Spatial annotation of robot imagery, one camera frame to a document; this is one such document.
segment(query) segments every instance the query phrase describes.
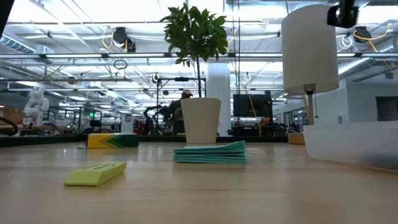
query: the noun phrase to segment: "stack of folded cloths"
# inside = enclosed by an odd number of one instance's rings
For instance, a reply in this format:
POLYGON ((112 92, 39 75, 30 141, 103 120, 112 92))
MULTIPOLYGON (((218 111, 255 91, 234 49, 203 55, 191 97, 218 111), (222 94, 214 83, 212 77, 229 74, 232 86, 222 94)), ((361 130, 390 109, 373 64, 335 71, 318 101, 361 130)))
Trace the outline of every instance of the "stack of folded cloths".
POLYGON ((185 146, 174 150, 175 162, 246 164, 244 141, 225 146, 185 146))

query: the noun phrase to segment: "plant stem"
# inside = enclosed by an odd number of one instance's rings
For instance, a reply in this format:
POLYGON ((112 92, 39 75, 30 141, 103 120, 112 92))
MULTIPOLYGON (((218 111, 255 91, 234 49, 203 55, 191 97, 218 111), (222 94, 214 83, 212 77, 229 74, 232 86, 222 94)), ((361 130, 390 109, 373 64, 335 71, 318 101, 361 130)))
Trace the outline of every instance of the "plant stem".
POLYGON ((200 80, 200 68, 199 68, 199 55, 197 55, 197 68, 198 68, 198 85, 199 85, 199 98, 201 98, 201 80, 200 80))

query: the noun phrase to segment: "potted plant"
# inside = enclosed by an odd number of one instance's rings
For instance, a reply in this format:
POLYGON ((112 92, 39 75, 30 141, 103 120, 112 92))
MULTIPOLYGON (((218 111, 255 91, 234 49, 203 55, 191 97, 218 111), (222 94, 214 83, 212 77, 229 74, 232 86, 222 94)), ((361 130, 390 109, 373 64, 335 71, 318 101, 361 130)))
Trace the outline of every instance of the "potted plant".
MULTIPOLYGON (((197 7, 191 9, 170 7, 171 14, 161 22, 169 22, 165 27, 165 40, 170 44, 169 52, 176 48, 176 64, 183 63, 190 67, 191 60, 196 62, 200 78, 199 58, 205 62, 210 57, 225 54, 228 47, 223 24, 225 16, 216 17, 207 9, 200 12, 197 7)), ((199 98, 181 101, 185 136, 188 144, 215 144, 220 117, 221 100, 201 97, 201 81, 198 82, 199 98)))

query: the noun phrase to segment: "yellow sponge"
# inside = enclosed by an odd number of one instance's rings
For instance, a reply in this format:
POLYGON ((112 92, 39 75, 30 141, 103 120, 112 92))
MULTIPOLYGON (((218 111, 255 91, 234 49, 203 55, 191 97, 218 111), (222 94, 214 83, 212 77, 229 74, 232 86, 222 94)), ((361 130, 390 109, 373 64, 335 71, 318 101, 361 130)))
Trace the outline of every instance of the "yellow sponge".
POLYGON ((101 162, 70 172, 65 179, 67 186, 98 186, 124 172, 125 162, 101 162))

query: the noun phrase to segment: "table surface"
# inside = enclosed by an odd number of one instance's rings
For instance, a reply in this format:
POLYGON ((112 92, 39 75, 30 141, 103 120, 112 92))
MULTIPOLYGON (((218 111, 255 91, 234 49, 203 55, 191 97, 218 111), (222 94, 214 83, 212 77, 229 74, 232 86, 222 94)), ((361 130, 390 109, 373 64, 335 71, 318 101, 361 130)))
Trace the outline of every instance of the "table surface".
POLYGON ((0 217, 8 223, 394 223, 398 174, 315 161, 305 146, 247 143, 248 165, 176 164, 179 143, 138 149, 77 144, 0 148, 0 217), (126 161, 99 187, 68 173, 126 161))

